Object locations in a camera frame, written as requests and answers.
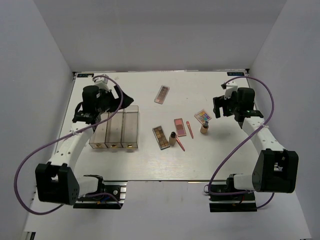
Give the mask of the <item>pink brown eyeshadow palette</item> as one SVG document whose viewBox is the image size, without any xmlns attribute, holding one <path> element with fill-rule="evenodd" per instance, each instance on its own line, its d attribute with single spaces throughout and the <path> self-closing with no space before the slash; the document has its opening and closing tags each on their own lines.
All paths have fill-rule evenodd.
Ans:
<svg viewBox="0 0 320 240">
<path fill-rule="evenodd" d="M 154 102 L 157 104 L 163 104 L 170 88 L 168 86 L 162 85 L 154 99 Z"/>
</svg>

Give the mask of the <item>pink lip pencil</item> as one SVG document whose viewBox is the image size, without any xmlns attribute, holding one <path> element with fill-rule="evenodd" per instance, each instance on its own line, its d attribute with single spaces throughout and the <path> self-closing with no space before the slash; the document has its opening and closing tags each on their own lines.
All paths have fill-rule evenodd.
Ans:
<svg viewBox="0 0 320 240">
<path fill-rule="evenodd" d="M 194 134 L 193 134 L 193 131 L 192 131 L 190 122 L 189 122 L 189 121 L 186 121 L 186 125 L 187 125 L 187 128 L 188 128 L 188 130 L 189 130 L 189 133 L 190 133 L 191 138 L 194 139 Z"/>
<path fill-rule="evenodd" d="M 180 146 L 180 148 L 182 149 L 182 151 L 185 152 L 186 150 L 185 150 L 184 146 L 182 145 L 182 143 L 181 143 L 181 141 L 179 140 L 178 137 L 176 137 L 176 142 L 178 143 L 178 145 Z"/>
</svg>

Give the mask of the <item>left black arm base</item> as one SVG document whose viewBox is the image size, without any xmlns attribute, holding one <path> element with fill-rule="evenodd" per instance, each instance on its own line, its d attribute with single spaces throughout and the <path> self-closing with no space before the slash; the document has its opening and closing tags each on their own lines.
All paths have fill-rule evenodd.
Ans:
<svg viewBox="0 0 320 240">
<path fill-rule="evenodd" d="M 127 182 L 102 181 L 102 189 L 80 197 L 74 209 L 120 210 L 126 199 Z"/>
</svg>

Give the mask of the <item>pink blush palette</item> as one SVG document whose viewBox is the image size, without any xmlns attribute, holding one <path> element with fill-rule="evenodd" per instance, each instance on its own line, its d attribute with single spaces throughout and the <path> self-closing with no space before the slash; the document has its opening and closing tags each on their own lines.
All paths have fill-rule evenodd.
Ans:
<svg viewBox="0 0 320 240">
<path fill-rule="evenodd" d="M 185 137 L 187 135 L 182 118 L 174 119 L 174 126 L 178 137 Z"/>
</svg>

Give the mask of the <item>colourful square eyeshadow palette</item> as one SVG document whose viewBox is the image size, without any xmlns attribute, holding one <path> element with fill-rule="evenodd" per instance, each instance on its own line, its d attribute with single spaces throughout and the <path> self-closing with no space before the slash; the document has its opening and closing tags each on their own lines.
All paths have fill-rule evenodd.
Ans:
<svg viewBox="0 0 320 240">
<path fill-rule="evenodd" d="M 199 123 L 203 124 L 205 121 L 210 121 L 212 117 L 204 110 L 197 112 L 194 117 L 198 120 Z"/>
</svg>

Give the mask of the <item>brown gold eyeshadow palette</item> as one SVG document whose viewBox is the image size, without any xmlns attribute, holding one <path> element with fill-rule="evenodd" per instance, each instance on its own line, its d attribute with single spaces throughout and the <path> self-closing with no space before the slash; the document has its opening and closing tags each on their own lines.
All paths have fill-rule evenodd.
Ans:
<svg viewBox="0 0 320 240">
<path fill-rule="evenodd" d="M 165 136 L 162 126 L 157 126 L 152 129 L 152 132 L 156 138 L 158 146 L 161 150 L 167 149 L 170 147 L 169 141 Z"/>
</svg>

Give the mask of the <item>beige foundation bottle silver cap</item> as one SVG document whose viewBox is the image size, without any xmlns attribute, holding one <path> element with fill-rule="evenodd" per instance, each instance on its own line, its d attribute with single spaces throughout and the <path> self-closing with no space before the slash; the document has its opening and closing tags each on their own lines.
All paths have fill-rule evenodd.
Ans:
<svg viewBox="0 0 320 240">
<path fill-rule="evenodd" d="M 208 129 L 209 129 L 209 122 L 208 122 L 208 121 L 205 121 L 205 122 L 201 125 L 200 133 L 201 133 L 201 134 L 206 134 L 206 133 L 208 132 Z"/>
</svg>

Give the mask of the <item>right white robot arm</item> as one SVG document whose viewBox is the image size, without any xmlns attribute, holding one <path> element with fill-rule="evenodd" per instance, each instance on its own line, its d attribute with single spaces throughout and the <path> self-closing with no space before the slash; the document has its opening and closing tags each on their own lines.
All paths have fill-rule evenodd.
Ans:
<svg viewBox="0 0 320 240">
<path fill-rule="evenodd" d="M 244 191 L 292 193 L 296 187 L 299 156 L 276 140 L 263 114 L 254 109 L 254 100 L 252 88 L 237 86 L 227 86 L 223 96 L 213 99 L 216 118 L 234 116 L 258 153 L 251 174 L 235 173 L 227 178 L 225 192 L 233 200 Z"/>
</svg>

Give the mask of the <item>beige foundation bottle black cap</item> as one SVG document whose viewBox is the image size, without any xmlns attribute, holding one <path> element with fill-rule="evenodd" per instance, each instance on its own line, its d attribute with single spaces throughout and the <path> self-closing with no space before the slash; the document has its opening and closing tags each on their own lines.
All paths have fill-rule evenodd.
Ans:
<svg viewBox="0 0 320 240">
<path fill-rule="evenodd" d="M 171 132 L 168 142 L 169 142 L 170 146 L 174 146 L 176 144 L 176 142 L 177 142 L 177 134 L 174 131 Z"/>
</svg>

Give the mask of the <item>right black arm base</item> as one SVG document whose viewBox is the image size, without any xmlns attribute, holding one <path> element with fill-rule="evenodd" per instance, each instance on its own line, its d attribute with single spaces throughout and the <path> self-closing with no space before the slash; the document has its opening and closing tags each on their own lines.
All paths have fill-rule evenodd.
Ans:
<svg viewBox="0 0 320 240">
<path fill-rule="evenodd" d="M 208 191 L 208 184 L 203 188 L 209 196 L 209 210 L 211 213 L 242 213 L 256 212 L 257 205 L 253 192 L 238 195 L 212 195 Z"/>
</svg>

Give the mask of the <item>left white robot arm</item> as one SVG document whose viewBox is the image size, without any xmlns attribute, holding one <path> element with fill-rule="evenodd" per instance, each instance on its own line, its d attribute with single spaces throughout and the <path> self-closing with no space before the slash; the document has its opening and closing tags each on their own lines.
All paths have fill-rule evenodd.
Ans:
<svg viewBox="0 0 320 240">
<path fill-rule="evenodd" d="M 89 195 L 99 200 L 105 196 L 106 187 L 102 177 L 85 175 L 76 178 L 74 169 L 87 141 L 101 122 L 103 113 L 125 109 L 133 98 L 114 87 L 118 98 L 106 86 L 89 85 L 83 88 L 80 102 L 72 119 L 71 136 L 64 139 L 59 150 L 46 164 L 40 163 L 35 169 L 38 198 L 41 202 L 74 205 L 78 198 Z"/>
</svg>

